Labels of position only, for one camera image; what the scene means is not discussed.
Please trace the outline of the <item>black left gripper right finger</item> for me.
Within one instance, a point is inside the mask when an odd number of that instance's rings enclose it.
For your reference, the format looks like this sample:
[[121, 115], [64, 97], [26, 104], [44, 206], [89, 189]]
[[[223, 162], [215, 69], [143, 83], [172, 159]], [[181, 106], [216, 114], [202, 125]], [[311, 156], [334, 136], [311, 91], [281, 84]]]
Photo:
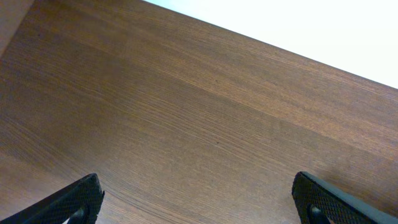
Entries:
[[397, 224], [386, 214], [308, 172], [298, 172], [292, 197], [304, 224]]

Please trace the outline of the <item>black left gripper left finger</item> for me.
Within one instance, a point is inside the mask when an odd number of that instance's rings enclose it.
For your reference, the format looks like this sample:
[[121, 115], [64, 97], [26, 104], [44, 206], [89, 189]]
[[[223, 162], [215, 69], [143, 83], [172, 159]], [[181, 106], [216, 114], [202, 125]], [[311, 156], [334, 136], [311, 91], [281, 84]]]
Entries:
[[104, 195], [97, 174], [88, 174], [1, 223], [95, 224]]

